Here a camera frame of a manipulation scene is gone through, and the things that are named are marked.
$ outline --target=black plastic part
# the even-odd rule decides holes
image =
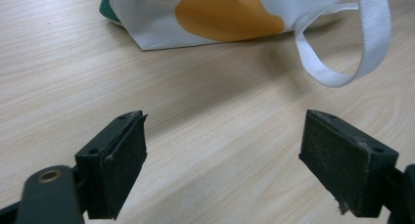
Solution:
[[[382,188],[382,204],[391,212],[389,224],[411,223],[403,189],[404,177],[401,171],[395,169],[383,184],[378,185]]]
[[[300,159],[339,202],[342,213],[378,217],[382,186],[398,153],[334,115],[307,111]]]
[[[76,155],[90,219],[116,219],[147,156],[142,112],[119,116]]]
[[[415,223],[415,164],[406,167],[403,178],[403,192],[412,223]]]
[[[71,168],[53,166],[31,175],[24,184],[16,223],[83,223]]]
[[[76,195],[79,203],[80,212],[86,211],[86,205],[88,204],[89,194],[87,187],[87,178],[82,178],[79,175],[77,165],[72,169],[73,178],[75,180]]]
[[[15,223],[18,216],[19,202],[15,202],[0,210],[0,223],[9,224]]]

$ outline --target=orange pattern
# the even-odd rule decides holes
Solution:
[[[181,0],[175,8],[190,33],[217,41],[237,41],[280,33],[284,22],[265,11],[260,0]]]

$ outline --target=white tote bag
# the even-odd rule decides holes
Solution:
[[[318,82],[340,87],[378,67],[388,52],[388,0],[103,0],[101,13],[120,22],[143,50],[252,39],[293,30],[304,69]],[[326,67],[303,32],[318,17],[359,10],[363,52],[354,74]]]

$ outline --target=wood grain surface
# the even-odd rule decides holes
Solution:
[[[386,223],[340,215],[298,159],[307,109],[343,118],[415,162],[415,0],[391,0],[390,51],[375,72],[332,89],[302,69],[291,32],[143,52],[100,0],[0,0],[0,206],[32,173],[74,165],[113,118],[149,115],[149,156],[116,223]],[[353,71],[357,13],[307,37]],[[91,221],[87,223],[114,223]]]

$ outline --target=bag handle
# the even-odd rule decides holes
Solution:
[[[303,33],[320,16],[358,9],[363,34],[363,52],[355,74],[344,74],[326,67]],[[388,0],[357,0],[357,3],[331,5],[302,15],[295,24],[295,37],[302,66],[319,83],[329,87],[342,87],[376,69],[388,52],[391,31]]]

